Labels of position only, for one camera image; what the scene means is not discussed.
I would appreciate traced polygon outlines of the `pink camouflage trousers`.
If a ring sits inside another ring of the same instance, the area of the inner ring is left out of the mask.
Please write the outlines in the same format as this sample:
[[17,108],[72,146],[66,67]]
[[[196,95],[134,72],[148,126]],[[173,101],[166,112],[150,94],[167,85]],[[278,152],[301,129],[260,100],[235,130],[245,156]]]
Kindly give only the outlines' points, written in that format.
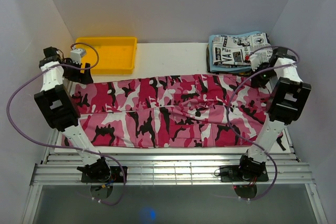
[[129,148],[249,146],[270,97],[230,74],[75,84],[70,95],[94,146]]

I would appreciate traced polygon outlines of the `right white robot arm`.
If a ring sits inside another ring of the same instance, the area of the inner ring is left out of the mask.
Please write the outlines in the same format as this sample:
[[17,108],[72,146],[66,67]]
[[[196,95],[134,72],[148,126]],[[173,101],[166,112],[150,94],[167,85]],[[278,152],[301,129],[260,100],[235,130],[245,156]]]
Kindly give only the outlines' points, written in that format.
[[292,50],[275,47],[269,61],[254,70],[252,87],[264,87],[273,77],[277,82],[266,104],[266,120],[261,131],[240,158],[237,174],[242,180],[256,180],[266,175],[267,154],[282,131],[302,113],[311,85],[299,77],[298,59]]

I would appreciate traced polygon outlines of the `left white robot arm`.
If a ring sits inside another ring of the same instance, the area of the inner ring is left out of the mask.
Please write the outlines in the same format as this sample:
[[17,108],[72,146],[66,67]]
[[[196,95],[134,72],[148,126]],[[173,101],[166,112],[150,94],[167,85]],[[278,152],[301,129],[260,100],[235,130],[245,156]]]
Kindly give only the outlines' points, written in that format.
[[85,69],[81,70],[86,50],[73,47],[68,58],[60,53],[55,47],[44,49],[45,57],[39,62],[43,85],[34,100],[48,125],[57,129],[80,155],[83,166],[77,169],[94,181],[105,182],[111,177],[111,168],[84,132],[78,107],[64,85],[64,78],[83,84],[93,83],[90,64],[86,63]]

